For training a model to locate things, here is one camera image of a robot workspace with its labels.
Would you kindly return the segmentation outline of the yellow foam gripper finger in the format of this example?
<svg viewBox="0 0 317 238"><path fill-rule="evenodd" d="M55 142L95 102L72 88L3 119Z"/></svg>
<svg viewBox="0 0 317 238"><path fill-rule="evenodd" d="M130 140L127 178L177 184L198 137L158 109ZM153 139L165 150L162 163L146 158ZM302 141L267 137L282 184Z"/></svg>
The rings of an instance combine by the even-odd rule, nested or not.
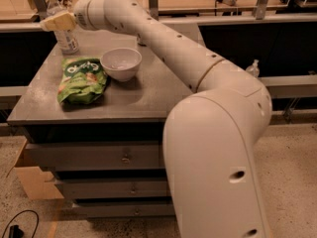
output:
<svg viewBox="0 0 317 238"><path fill-rule="evenodd" d="M59 12L53 16L48 16L40 22L40 26L44 31L67 31L74 30L76 21L74 16L67 12Z"/></svg>

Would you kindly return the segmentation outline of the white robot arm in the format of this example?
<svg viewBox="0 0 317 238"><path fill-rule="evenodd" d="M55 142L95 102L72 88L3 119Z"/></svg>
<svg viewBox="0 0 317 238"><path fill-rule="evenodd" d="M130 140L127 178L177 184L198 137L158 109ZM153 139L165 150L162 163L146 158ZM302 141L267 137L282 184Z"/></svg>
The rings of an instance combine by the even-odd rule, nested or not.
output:
<svg viewBox="0 0 317 238"><path fill-rule="evenodd" d="M136 36L191 90L169 112L162 140L181 238L271 238L253 154L272 111L261 81L136 0L79 0L41 26Z"/></svg>

